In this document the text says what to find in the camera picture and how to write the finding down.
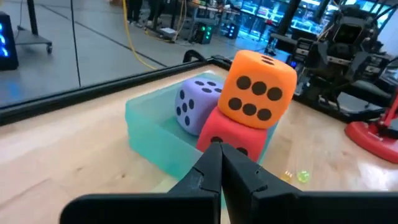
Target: gray floor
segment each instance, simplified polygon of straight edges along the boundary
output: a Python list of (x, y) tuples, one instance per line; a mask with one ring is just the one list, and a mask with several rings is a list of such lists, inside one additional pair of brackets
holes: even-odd
[[(74, 0), (74, 8), (82, 86), (149, 70), (128, 49), (120, 7), (105, 0)], [(17, 46), (18, 70), (0, 72), (0, 105), (79, 87), (69, 1), (35, 0), (35, 10), (39, 34), (53, 42), (53, 53), (47, 55), (45, 45)], [(10, 15), (13, 27), (19, 24), (19, 0), (5, 0), (0, 11)], [(21, 24), (30, 28), (26, 4)], [(136, 27), (130, 27), (130, 33), (136, 50), (146, 56), (141, 58), (156, 68), (180, 64), (189, 49), (205, 57), (218, 54), (228, 58), (239, 49), (264, 49), (264, 43), (220, 36), (214, 36), (209, 45), (185, 46), (150, 38)]]

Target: black cable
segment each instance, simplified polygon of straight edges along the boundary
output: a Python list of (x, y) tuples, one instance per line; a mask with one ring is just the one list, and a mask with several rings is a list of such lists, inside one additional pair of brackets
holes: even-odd
[(76, 60), (77, 77), (79, 80), (79, 87), (81, 87), (79, 57), (77, 55), (77, 45), (76, 45), (75, 13), (73, 12), (73, 0), (70, 0), (70, 11), (72, 13), (72, 32), (73, 32), (73, 44), (75, 45), (75, 58), (76, 58), (75, 60)]
[(376, 18), (374, 18), (374, 19), (378, 20), (380, 17), (384, 16), (387, 12), (389, 12), (391, 9), (393, 9), (393, 8), (395, 8), (397, 6), (398, 6), (398, 3), (393, 4), (388, 9), (384, 10), (384, 12), (382, 12), (380, 15), (376, 16)]

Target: small yellow object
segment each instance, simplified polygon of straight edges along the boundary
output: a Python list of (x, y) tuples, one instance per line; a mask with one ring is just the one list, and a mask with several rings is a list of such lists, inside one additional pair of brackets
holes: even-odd
[(300, 181), (301, 183), (307, 183), (308, 180), (310, 179), (310, 173), (308, 173), (308, 172), (305, 171), (305, 170), (300, 171), (300, 172), (297, 174), (297, 178), (298, 178), (298, 181)]
[(280, 179), (286, 183), (290, 183), (290, 181), (292, 180), (292, 176), (293, 176), (292, 173), (286, 171), (284, 174), (281, 175)]

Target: blue screen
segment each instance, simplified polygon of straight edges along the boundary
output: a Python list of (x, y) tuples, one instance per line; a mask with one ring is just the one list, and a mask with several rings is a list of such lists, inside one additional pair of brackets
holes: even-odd
[(6, 48), (6, 38), (3, 36), (2, 24), (0, 23), (0, 57), (9, 57), (10, 54)]

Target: yellow cable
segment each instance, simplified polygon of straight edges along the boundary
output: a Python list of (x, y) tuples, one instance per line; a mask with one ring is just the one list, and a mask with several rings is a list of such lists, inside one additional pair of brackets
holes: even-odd
[[(181, 10), (180, 10), (180, 16), (179, 16), (178, 22), (177, 22), (177, 30), (176, 30), (177, 33), (174, 35), (174, 37), (173, 37), (172, 40), (164, 40), (164, 39), (155, 37), (155, 36), (153, 36), (153, 35), (150, 35), (150, 34), (148, 33), (148, 30), (145, 30), (145, 31), (144, 31), (145, 35), (148, 35), (149, 37), (151, 37), (151, 38), (153, 38), (153, 39), (157, 39), (157, 40), (164, 41), (164, 42), (174, 42), (174, 41), (177, 39), (179, 33), (181, 32), (181, 30), (182, 30), (182, 28), (183, 28), (183, 26), (184, 26), (184, 23), (185, 23), (185, 19), (187, 18), (187, 3), (186, 3), (185, 1), (182, 1), (181, 4), (182, 4), (182, 5), (181, 5)], [(183, 7), (185, 7), (185, 14), (184, 14), (184, 19), (183, 19), (182, 25), (180, 26), (180, 24), (181, 24), (181, 18), (182, 18)]]
[(182, 24), (181, 24), (179, 30), (177, 31), (177, 33), (175, 34), (175, 36), (174, 36), (174, 38), (173, 38), (174, 41), (177, 40), (177, 37), (178, 37), (179, 33), (181, 32), (182, 28), (184, 27), (185, 19), (187, 18), (187, 0), (183, 0), (183, 1), (182, 1), (181, 12), (180, 12), (180, 19), (179, 19), (180, 21), (181, 21), (181, 17), (182, 17), (182, 7), (183, 7), (183, 6), (184, 6), (184, 10), (185, 10), (185, 12), (184, 12), (184, 19), (183, 19), (183, 21), (182, 21)]
[(129, 24), (127, 23), (127, 7), (126, 7), (126, 1), (122, 1), (122, 3), (123, 3), (124, 30), (126, 31), (127, 39), (129, 40), (130, 49), (132, 50), (132, 52), (133, 52), (135, 58), (136, 58), (138, 61), (140, 61), (143, 65), (147, 66), (148, 68), (155, 70), (155, 69), (156, 69), (155, 67), (153, 67), (153, 66), (151, 66), (151, 65), (148, 65), (147, 63), (145, 63), (145, 61), (143, 61), (143, 60), (140, 58), (140, 56), (137, 54), (137, 52), (136, 52), (136, 50), (135, 50), (135, 48), (134, 48), (134, 46), (133, 46), (133, 44), (132, 44), (131, 37), (130, 37)]

